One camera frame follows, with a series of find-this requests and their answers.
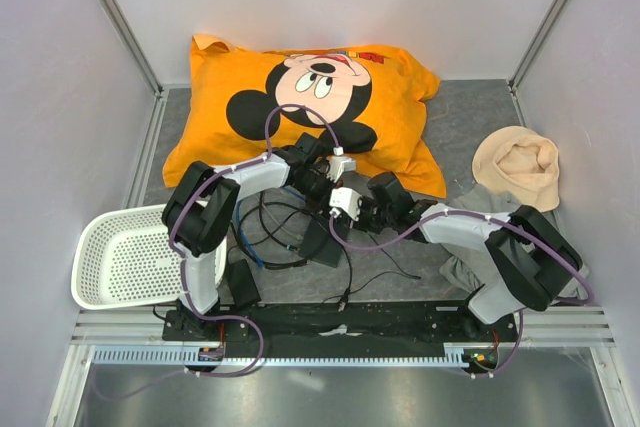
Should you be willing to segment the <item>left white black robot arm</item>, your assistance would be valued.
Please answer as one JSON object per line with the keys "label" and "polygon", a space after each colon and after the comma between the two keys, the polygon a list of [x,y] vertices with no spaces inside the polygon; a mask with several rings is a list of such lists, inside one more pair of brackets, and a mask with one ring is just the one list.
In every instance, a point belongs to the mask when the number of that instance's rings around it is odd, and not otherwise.
{"label": "left white black robot arm", "polygon": [[198,340],[208,340],[219,329],[219,316],[211,310],[218,302],[214,259],[238,202],[269,189],[291,187],[306,202],[328,201],[337,182],[332,161],[344,149],[303,134],[295,144],[273,148],[238,164],[210,166],[193,162],[185,171],[162,213],[169,245],[182,258],[180,302],[190,311],[185,329]]}

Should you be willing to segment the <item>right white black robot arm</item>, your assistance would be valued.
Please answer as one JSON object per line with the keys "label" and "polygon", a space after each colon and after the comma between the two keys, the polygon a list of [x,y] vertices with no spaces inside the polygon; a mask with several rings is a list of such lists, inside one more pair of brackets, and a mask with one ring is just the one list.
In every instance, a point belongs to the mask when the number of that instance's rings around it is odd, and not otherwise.
{"label": "right white black robot arm", "polygon": [[390,172],[371,179],[368,189],[368,196],[334,190],[332,214],[345,214],[361,231],[389,229],[398,241],[457,247],[489,261],[489,278],[472,289],[457,318],[469,340],[483,339],[495,322],[521,309],[545,311],[564,298],[571,281],[584,279],[578,252],[534,207],[485,213],[415,200]]}

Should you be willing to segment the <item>black network switch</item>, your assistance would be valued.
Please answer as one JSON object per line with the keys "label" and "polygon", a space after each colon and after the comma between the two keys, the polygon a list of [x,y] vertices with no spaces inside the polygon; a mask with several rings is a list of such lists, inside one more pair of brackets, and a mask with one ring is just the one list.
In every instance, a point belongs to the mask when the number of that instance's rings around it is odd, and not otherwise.
{"label": "black network switch", "polygon": [[343,248],[331,235],[328,221],[320,218],[309,222],[298,253],[302,258],[337,268],[343,256]]}

